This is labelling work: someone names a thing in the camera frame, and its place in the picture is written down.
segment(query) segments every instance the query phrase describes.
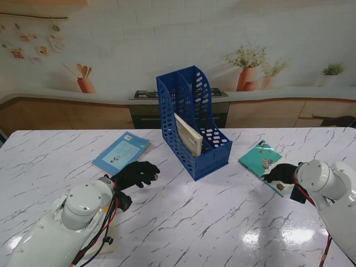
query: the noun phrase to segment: countertop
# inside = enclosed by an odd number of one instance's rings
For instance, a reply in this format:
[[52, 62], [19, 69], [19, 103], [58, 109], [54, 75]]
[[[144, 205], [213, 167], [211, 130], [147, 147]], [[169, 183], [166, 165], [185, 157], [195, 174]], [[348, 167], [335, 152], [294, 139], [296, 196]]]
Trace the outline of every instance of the countertop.
[[[99, 178], [91, 164], [125, 130], [17, 131], [0, 149], [0, 262], [68, 188]], [[238, 158], [266, 140], [284, 161], [336, 160], [356, 166], [352, 128], [223, 129], [234, 141], [229, 164], [195, 182], [160, 130], [130, 130], [150, 139], [140, 160], [159, 179], [125, 191], [133, 204], [117, 218], [114, 253], [88, 266], [314, 267], [327, 232], [310, 204], [280, 197]], [[352, 267], [332, 243], [325, 267]]]
[[[283, 98], [328, 98], [340, 100], [356, 100], [356, 86], [335, 86], [332, 88], [317, 86], [286, 86], [272, 90], [256, 90], [252, 92], [226, 92], [228, 97], [213, 98], [213, 103], [253, 101]], [[101, 95], [81, 92], [59, 91], [46, 89], [39, 92], [28, 90], [26, 93], [13, 93], [0, 97], [0, 104], [16, 97], [49, 98], [89, 103], [105, 103], [113, 105], [158, 105], [158, 100], [130, 100], [129, 95]]]

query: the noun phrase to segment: potted plant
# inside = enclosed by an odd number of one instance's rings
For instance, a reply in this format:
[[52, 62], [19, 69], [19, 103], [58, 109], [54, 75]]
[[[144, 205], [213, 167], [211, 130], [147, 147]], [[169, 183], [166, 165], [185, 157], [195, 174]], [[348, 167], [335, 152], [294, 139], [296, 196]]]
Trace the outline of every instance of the potted plant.
[[322, 79], [320, 80], [320, 87], [331, 87], [336, 81], [337, 75], [345, 70], [342, 63], [329, 64], [329, 66], [322, 71]]
[[279, 74], [283, 69], [289, 66], [289, 60], [284, 60], [282, 57], [277, 60], [274, 65], [268, 62], [262, 64], [265, 77], [263, 78], [262, 89], [271, 89], [273, 85], [274, 77]]
[[257, 89], [256, 67], [264, 63], [265, 57], [266, 47], [254, 47], [250, 43], [247, 46], [240, 46], [233, 56], [230, 56], [230, 54], [226, 56], [229, 63], [243, 68], [237, 91], [254, 91]]

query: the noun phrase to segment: wall mural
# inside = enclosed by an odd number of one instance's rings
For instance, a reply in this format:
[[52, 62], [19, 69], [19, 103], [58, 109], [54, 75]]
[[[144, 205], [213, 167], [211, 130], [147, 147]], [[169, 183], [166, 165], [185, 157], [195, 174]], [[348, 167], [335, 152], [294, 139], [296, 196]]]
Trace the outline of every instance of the wall mural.
[[197, 65], [212, 88], [244, 100], [356, 99], [354, 1], [94, 2], [56, 24], [0, 17], [0, 98], [128, 101], [156, 90], [156, 76]]

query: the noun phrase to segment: red cable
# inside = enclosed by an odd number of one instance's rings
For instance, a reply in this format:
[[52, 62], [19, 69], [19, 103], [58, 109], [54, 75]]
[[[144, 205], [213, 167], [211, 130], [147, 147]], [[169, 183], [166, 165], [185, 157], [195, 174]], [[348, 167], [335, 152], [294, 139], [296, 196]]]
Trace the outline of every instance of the red cable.
[[[299, 183], [298, 183], [298, 180], [296, 179], [295, 177], [295, 173], [293, 174], [293, 179], [294, 179], [294, 184], [298, 187], [299, 191], [306, 197], [306, 199], [308, 199], [308, 201], [315, 207], [315, 203], [314, 201], [311, 199], [311, 197], [308, 195], [308, 193], [304, 192], [304, 190], [300, 187]], [[327, 247], [325, 248], [324, 250], [324, 254], [322, 256], [322, 260], [320, 261], [320, 264], [319, 264], [319, 267], [323, 267], [324, 266], [324, 262], [325, 260], [327, 259], [327, 255], [328, 255], [328, 252], [329, 252], [329, 248], [330, 248], [330, 245], [332, 243], [332, 237], [331, 235], [329, 234], [328, 235], [328, 241], [327, 241]]]
[[118, 201], [117, 198], [115, 198], [115, 212], [113, 213], [112, 217], [110, 218], [110, 221], [105, 225], [105, 227], [100, 231], [99, 236], [95, 239], [95, 241], [93, 242], [93, 244], [86, 250], [86, 251], [82, 251], [82, 253], [80, 253], [77, 257], [82, 257], [91, 247], [93, 247], [95, 245], [95, 243], [97, 242], [97, 240], [99, 239], [100, 235], [102, 234], [102, 232], [104, 232], [104, 230], [110, 225], [110, 223], [113, 221], [115, 215], [116, 215], [116, 211], [118, 209]]
[[330, 248], [330, 244], [332, 243], [332, 237], [330, 236], [330, 234], [328, 235], [328, 242], [327, 242], [327, 247], [325, 248], [324, 254], [322, 256], [322, 260], [319, 264], [319, 267], [323, 267], [325, 259], [327, 258], [328, 252], [329, 252], [329, 248]]

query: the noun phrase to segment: orange vase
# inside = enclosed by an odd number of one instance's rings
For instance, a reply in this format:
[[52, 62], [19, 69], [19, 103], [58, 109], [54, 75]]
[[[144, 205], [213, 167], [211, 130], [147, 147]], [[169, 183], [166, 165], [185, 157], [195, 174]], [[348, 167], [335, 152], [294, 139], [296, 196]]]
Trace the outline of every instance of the orange vase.
[[88, 78], [78, 78], [78, 84], [83, 93], [96, 93], [93, 83]]
[[257, 89], [257, 82], [246, 82], [243, 88], [244, 91], [255, 91]]
[[243, 91], [247, 82], [254, 82], [256, 80], [256, 68], [244, 68], [240, 73], [237, 91]]
[[265, 76], [263, 78], [263, 83], [261, 89], [271, 89], [273, 86], [274, 76]]

